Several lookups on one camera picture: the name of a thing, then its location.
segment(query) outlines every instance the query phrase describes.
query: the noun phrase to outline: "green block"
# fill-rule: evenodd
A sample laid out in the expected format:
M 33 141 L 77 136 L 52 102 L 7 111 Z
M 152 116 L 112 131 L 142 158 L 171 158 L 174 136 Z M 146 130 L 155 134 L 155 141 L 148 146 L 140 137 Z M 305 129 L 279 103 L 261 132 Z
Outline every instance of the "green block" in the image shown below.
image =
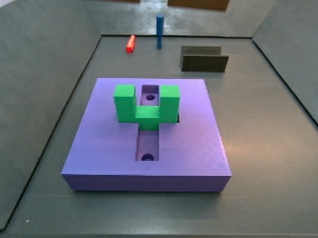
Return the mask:
M 179 87 L 160 86 L 160 123 L 178 123 L 179 101 Z
M 134 122 L 135 118 L 135 86 L 118 85 L 115 87 L 115 109 L 118 122 Z
M 159 106 L 136 106 L 135 122 L 140 130 L 159 130 Z
M 136 106 L 135 86 L 115 87 L 115 109 L 119 123 L 139 123 L 140 130 L 159 130 L 159 123 L 178 123 L 180 90 L 160 86 L 159 106 Z

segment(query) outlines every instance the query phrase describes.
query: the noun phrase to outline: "purple base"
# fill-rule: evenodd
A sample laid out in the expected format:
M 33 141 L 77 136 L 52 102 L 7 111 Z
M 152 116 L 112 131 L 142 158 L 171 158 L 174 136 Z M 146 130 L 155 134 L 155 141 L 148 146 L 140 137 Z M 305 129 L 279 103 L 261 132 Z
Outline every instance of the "purple base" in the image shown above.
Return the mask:
M 178 85 L 179 123 L 159 126 L 159 161 L 136 161 L 138 124 L 116 122 L 119 84 Z M 61 175 L 73 190 L 220 192 L 231 178 L 203 80 L 97 79 Z

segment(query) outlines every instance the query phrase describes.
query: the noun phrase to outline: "gray floor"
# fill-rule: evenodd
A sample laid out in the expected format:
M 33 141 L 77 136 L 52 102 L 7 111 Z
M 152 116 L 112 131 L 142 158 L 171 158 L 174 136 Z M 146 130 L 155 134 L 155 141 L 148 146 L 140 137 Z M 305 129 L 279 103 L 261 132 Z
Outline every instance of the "gray floor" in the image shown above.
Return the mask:
M 164 35 L 250 38 L 278 0 L 231 0 L 224 12 L 168 7 L 167 1 L 140 0 L 134 4 L 83 0 L 104 35 L 155 35 L 155 16 L 163 14 Z
M 3 234 L 318 235 L 318 134 L 251 40 L 104 37 Z M 182 73 L 180 46 L 222 46 L 226 73 Z M 218 193 L 72 192 L 60 176 L 99 77 L 203 78 L 234 177 Z

